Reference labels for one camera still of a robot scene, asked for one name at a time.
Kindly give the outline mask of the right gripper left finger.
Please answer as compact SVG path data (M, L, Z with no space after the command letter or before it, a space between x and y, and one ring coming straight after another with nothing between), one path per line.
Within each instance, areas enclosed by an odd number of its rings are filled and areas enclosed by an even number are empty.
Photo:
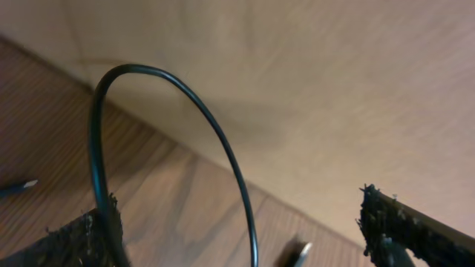
M125 265L117 199L109 196L107 221L94 208L27 248L1 259L1 267L114 267Z

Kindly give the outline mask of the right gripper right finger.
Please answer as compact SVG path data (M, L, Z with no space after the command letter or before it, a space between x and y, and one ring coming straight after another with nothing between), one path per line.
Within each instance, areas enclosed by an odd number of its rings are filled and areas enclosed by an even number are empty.
M474 265L474 238L389 197L373 184L361 191L364 256L377 267L413 266L407 251L434 267Z

